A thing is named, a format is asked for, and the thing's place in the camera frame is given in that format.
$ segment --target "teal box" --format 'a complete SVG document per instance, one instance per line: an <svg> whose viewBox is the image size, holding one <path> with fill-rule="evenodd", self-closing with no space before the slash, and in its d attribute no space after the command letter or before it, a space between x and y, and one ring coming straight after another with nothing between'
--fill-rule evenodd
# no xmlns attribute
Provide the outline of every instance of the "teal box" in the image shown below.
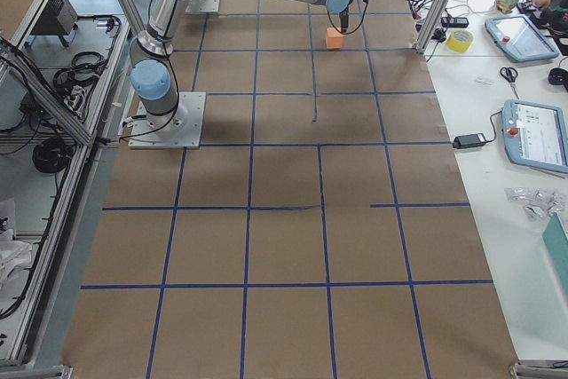
<svg viewBox="0 0 568 379"><path fill-rule="evenodd" d="M568 296L568 236L557 213L548 222L542 238L552 258L564 292Z"/></svg>

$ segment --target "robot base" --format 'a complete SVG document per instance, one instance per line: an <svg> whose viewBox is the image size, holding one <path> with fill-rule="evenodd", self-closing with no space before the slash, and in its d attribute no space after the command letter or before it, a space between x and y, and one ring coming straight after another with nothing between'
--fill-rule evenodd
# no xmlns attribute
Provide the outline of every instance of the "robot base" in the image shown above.
<svg viewBox="0 0 568 379"><path fill-rule="evenodd" d="M191 0L185 13L188 15L199 15L201 13L219 12L221 0Z"/></svg>
<svg viewBox="0 0 568 379"><path fill-rule="evenodd" d="M168 132L166 135L158 130L155 133L132 138L129 140L130 148L199 148L201 141L201 128L203 125L203 112L205 111L205 92L179 92L180 109L184 109L186 117L180 118L182 124L179 129ZM136 114L146 114L146 109L140 102ZM132 135L152 131L148 121L134 122Z"/></svg>

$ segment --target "white desk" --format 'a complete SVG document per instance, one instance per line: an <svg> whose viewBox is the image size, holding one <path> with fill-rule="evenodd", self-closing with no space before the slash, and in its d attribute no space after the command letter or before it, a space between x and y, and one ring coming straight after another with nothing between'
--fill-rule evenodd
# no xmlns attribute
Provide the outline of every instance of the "white desk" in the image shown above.
<svg viewBox="0 0 568 379"><path fill-rule="evenodd" d="M493 0L470 0L476 11L490 9ZM450 9L460 15L465 8ZM439 45L428 63L450 138L484 132L493 135L489 115L514 98L499 76L503 66L516 67L517 90L522 100L561 107L568 113L568 93L547 82L551 61L513 64L483 28L486 18L500 12L469 16L474 43L463 54ZM434 43L425 53L430 56ZM477 83L483 76L493 84ZM498 131L501 118L494 117ZM561 179L517 166L505 155L502 135L474 151L456 151L457 162L484 245L488 264L517 356L520 359L568 359L568 297L559 281L541 234L547 222L529 222L522 207L507 201L506 187L556 189L568 194L568 178Z"/></svg>

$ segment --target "tablet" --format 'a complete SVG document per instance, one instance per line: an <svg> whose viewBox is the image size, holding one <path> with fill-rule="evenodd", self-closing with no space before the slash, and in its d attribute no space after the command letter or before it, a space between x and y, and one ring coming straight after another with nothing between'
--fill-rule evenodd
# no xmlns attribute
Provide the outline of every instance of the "tablet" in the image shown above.
<svg viewBox="0 0 568 379"><path fill-rule="evenodd" d="M485 29L495 43L516 62L551 59L558 50L525 15L491 18Z"/></svg>
<svg viewBox="0 0 568 379"><path fill-rule="evenodd" d="M513 163L568 173L568 134L560 108L510 99L502 118L505 151Z"/></svg>

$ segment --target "orange block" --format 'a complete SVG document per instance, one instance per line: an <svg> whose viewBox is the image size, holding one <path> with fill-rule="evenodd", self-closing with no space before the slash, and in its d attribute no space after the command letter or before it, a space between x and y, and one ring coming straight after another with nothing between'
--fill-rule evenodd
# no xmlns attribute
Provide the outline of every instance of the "orange block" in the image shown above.
<svg viewBox="0 0 568 379"><path fill-rule="evenodd" d="M326 29L326 47L328 49L341 49L343 48L344 36L339 33L335 28L328 27Z"/></svg>

